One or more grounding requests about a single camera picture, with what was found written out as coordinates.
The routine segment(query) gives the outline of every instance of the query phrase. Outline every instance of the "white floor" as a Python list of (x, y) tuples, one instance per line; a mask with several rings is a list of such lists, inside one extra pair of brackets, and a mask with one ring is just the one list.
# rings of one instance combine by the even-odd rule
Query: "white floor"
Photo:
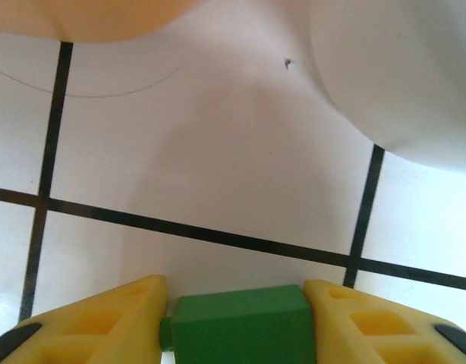
[[(307, 3), (204, 2), (138, 39), (74, 45), (52, 197), (348, 254), (373, 145), (318, 86)], [(0, 34), (0, 188), (37, 192), (58, 50)], [(32, 220), (0, 202), (0, 334)], [(466, 176), (388, 153), (364, 257), (466, 277)], [(51, 212), (33, 313), (154, 273), (173, 303), (345, 270)], [(466, 329), (466, 291), (366, 272), (356, 288)]]

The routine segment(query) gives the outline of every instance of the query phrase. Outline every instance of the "white curved surface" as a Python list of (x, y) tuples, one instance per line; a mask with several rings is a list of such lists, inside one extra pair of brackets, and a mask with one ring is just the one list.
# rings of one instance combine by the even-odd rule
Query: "white curved surface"
[(314, 0), (333, 102), (385, 149), (466, 172), (466, 0)]

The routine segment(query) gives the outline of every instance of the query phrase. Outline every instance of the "green cube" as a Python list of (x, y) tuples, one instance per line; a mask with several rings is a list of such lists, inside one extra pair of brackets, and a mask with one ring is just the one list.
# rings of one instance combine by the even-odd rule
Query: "green cube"
[(177, 364), (314, 364), (313, 318), (299, 286), (183, 297), (160, 328)]

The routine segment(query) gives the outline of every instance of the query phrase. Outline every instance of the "black rubber pad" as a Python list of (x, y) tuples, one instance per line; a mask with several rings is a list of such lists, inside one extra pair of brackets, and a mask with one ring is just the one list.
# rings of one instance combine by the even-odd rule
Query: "black rubber pad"
[(448, 341), (457, 347), (461, 352), (466, 354), (466, 332), (453, 328), (448, 325), (434, 325), (433, 326), (439, 334), (445, 337)]
[(11, 355), (20, 345), (26, 342), (42, 327), (39, 323), (28, 324), (7, 331), (0, 337), (0, 362)]

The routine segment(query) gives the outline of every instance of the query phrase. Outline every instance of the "yellow plastic part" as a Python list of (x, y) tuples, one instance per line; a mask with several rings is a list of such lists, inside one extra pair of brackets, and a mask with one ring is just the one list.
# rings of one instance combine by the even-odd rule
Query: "yellow plastic part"
[(466, 364), (442, 318), (325, 281), (306, 281), (318, 364)]
[(65, 42), (116, 42), (166, 25), (193, 2), (0, 0), (0, 32)]
[(160, 364), (167, 287), (151, 276), (21, 322), (43, 326), (3, 364)]

